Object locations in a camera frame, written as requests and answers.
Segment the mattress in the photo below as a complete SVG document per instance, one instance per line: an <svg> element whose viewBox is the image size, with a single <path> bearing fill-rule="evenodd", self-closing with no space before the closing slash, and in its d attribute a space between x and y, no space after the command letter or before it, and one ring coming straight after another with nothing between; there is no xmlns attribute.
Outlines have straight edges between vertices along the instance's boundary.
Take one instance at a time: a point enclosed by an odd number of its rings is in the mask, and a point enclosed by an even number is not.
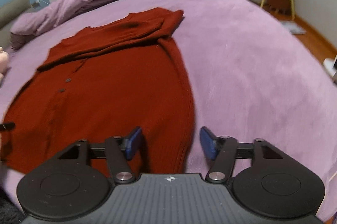
<svg viewBox="0 0 337 224"><path fill-rule="evenodd" d="M326 196L317 215L330 218L337 209L337 89L294 36L247 0L118 0L74 17L16 53L0 89L0 112L63 38L154 7L184 11L173 38L195 103L186 172L208 171L199 143L202 126L240 142L264 138L321 177ZM248 166L239 161L235 172ZM15 188L22 175L1 174L3 187L18 204Z"/></svg>

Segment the wooden floor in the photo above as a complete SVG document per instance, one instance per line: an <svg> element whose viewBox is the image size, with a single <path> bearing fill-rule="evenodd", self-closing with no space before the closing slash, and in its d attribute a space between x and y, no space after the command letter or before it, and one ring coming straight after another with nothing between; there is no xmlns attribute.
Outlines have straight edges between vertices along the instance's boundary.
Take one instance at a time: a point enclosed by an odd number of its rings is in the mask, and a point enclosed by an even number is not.
<svg viewBox="0 0 337 224"><path fill-rule="evenodd" d="M270 14L278 20L291 20L290 16L275 14L274 11L271 11ZM334 59L336 57L337 49L334 48L320 33L299 17L295 18L295 22L307 31L304 35L295 36L309 49L320 63L323 63L326 58Z"/></svg>

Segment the gray ridged plate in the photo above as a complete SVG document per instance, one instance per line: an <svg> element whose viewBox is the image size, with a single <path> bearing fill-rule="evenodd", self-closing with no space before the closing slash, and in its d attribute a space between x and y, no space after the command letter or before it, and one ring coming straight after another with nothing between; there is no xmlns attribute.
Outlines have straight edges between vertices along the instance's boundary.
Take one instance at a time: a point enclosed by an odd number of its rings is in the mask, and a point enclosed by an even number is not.
<svg viewBox="0 0 337 224"><path fill-rule="evenodd" d="M27 217L24 224L51 223ZM244 210L227 188L203 181L199 174L142 174L119 185L97 210L63 224L321 224L314 216L269 220Z"/></svg>

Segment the metal screw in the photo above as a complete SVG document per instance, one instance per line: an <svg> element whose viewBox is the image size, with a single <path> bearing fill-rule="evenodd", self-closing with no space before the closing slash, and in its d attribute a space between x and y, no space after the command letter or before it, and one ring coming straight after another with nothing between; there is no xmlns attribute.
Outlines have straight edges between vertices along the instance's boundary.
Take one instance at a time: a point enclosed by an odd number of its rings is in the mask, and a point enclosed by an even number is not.
<svg viewBox="0 0 337 224"><path fill-rule="evenodd" d="M120 172L116 174L116 178L121 181L129 180L132 178L132 174L129 172Z"/></svg>
<svg viewBox="0 0 337 224"><path fill-rule="evenodd" d="M222 172L211 172L208 177L211 179L211 180L223 180L226 175Z"/></svg>

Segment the black circular motor housing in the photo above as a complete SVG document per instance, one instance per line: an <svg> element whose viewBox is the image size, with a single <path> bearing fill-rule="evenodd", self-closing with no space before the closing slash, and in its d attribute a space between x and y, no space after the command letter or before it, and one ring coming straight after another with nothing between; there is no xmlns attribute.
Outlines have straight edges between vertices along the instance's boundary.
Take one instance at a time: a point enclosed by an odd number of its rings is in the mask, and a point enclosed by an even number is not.
<svg viewBox="0 0 337 224"><path fill-rule="evenodd" d="M268 218L297 218L316 214L324 184L290 157L259 159L234 179L232 191L242 205Z"/></svg>
<svg viewBox="0 0 337 224"><path fill-rule="evenodd" d="M52 158L24 176L16 192L26 213L60 221L94 210L109 190L108 179L99 171L77 160Z"/></svg>

